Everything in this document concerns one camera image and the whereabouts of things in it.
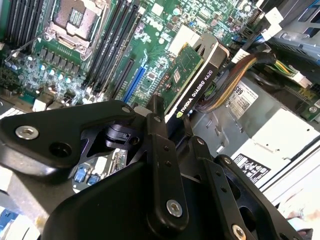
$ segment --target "white connector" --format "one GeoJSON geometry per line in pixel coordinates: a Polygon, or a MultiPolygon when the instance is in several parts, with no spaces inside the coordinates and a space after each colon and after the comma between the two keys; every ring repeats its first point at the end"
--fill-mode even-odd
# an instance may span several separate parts
{"type": "Polygon", "coordinates": [[[303,76],[300,72],[296,73],[294,76],[287,77],[305,89],[312,85],[312,82],[310,82],[309,79],[303,76]]]}

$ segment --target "cpu socket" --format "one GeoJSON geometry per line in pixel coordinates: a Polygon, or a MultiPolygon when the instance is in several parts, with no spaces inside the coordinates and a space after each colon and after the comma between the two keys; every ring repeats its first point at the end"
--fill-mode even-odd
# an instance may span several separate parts
{"type": "Polygon", "coordinates": [[[45,28],[44,39],[80,53],[85,61],[92,54],[106,22],[110,0],[58,0],[45,28]]]}

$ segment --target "wire bundle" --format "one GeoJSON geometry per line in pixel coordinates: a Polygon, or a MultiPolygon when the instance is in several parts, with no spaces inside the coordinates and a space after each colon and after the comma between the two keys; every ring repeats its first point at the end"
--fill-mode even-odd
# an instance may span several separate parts
{"type": "Polygon", "coordinates": [[[297,70],[295,70],[292,66],[287,66],[285,65],[283,62],[277,60],[275,65],[269,66],[269,68],[271,68],[272,70],[274,70],[275,72],[280,72],[284,75],[287,76],[294,76],[297,74],[297,70]]]}
{"type": "Polygon", "coordinates": [[[238,85],[240,79],[255,64],[274,65],[277,62],[276,56],[272,53],[255,53],[250,54],[240,60],[230,71],[228,77],[220,87],[220,89],[208,100],[199,101],[195,106],[196,110],[207,114],[221,107],[231,96],[234,89],[238,85]]]}

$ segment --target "silver screw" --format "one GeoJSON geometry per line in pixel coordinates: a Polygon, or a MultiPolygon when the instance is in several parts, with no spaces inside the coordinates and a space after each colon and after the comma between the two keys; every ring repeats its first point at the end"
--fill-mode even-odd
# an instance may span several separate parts
{"type": "Polygon", "coordinates": [[[232,226],[232,231],[233,234],[239,239],[239,240],[246,240],[246,234],[245,232],[242,230],[241,227],[239,227],[238,225],[233,225],[232,226]]]}
{"type": "Polygon", "coordinates": [[[166,209],[172,216],[175,216],[176,218],[180,218],[182,216],[182,207],[176,200],[171,199],[167,201],[166,209]]]}
{"type": "Polygon", "coordinates": [[[231,164],[231,160],[229,158],[224,157],[223,159],[227,164],[231,164]]]}
{"type": "Polygon", "coordinates": [[[158,116],[155,116],[155,117],[154,117],[154,120],[156,120],[158,123],[161,123],[161,119],[160,119],[160,117],[158,117],[158,116]]]}
{"type": "Polygon", "coordinates": [[[122,107],[122,111],[126,112],[126,113],[130,113],[130,109],[127,108],[126,106],[122,107]]]}
{"type": "Polygon", "coordinates": [[[311,106],[309,108],[309,112],[312,113],[312,114],[316,113],[317,111],[318,111],[318,108],[316,106],[311,106]]]}
{"type": "Polygon", "coordinates": [[[39,132],[33,126],[20,126],[15,130],[15,134],[25,140],[33,140],[39,136],[39,132]]]}
{"type": "Polygon", "coordinates": [[[201,139],[201,138],[197,138],[198,143],[200,143],[201,145],[205,145],[205,142],[201,139]]]}

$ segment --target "motherboard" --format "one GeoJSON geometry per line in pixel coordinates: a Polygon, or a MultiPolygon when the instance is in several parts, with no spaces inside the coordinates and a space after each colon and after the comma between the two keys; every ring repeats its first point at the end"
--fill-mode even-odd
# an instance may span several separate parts
{"type": "Polygon", "coordinates": [[[0,96],[25,112],[145,106],[186,43],[209,33],[228,48],[256,10],[250,0],[0,0],[0,96]]]}

